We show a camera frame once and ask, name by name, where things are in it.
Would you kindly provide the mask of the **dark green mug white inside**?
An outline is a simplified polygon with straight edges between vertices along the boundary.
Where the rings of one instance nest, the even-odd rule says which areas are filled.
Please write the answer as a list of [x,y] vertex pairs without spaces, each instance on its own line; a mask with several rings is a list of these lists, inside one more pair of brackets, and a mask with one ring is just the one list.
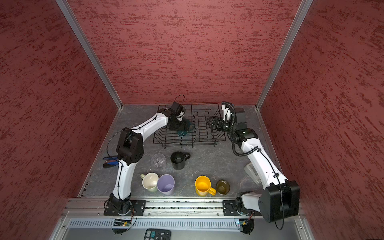
[[195,125],[188,119],[182,119],[181,125],[177,130],[177,135],[181,138],[185,137],[195,129]]

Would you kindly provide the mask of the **olive green glass cup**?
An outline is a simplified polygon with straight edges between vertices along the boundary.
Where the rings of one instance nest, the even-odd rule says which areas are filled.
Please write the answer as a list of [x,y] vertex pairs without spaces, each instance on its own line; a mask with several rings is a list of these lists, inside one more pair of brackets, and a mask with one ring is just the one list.
[[230,189],[230,184],[225,180],[219,180],[216,184],[217,193],[220,195],[227,195]]

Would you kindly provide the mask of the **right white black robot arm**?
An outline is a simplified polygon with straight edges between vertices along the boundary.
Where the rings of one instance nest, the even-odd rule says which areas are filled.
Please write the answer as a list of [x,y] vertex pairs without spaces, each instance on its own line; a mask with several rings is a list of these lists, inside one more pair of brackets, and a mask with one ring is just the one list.
[[273,163],[256,132],[248,127],[244,109],[222,102],[222,110],[222,118],[208,119],[209,127],[227,134],[234,155],[248,157],[263,187],[261,195],[254,192],[238,194],[237,211],[242,214],[259,212],[268,223],[297,216],[300,205],[298,183],[289,181]]

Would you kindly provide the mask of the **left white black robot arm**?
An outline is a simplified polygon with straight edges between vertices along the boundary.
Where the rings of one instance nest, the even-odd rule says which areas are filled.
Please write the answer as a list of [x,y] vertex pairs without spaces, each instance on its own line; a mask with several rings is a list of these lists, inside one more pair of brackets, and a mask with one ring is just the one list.
[[186,109],[182,104],[173,102],[171,107],[160,109],[149,120],[133,127],[123,128],[116,148],[118,174],[115,187],[105,205],[104,215],[112,213],[120,216],[132,214],[131,185],[137,163],[144,155],[144,142],[157,130],[170,126],[176,130],[184,130],[186,123],[183,117]]

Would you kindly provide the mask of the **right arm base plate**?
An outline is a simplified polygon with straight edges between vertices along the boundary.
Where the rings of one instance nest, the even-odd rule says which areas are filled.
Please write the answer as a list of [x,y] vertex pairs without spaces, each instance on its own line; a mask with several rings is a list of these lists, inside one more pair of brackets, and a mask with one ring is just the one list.
[[223,200],[223,213],[224,216],[243,216],[250,217],[251,214],[256,217],[261,217],[261,213],[246,209],[241,202],[237,200]]

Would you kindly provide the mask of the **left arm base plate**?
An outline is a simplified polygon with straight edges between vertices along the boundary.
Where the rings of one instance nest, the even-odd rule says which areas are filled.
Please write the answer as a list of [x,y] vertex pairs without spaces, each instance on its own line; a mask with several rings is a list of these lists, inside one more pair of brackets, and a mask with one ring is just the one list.
[[[146,201],[145,200],[130,200],[130,203],[131,203],[131,208],[133,208],[135,211],[134,211],[134,215],[135,216],[143,216],[144,215],[144,211],[145,211],[145,206],[146,206]],[[119,214],[117,210],[114,209],[113,205],[110,204],[110,203],[107,203],[106,204],[106,207],[104,209],[104,216],[121,216],[121,217],[125,217],[125,216],[130,216],[132,214],[132,211],[129,210],[127,213],[125,214]]]

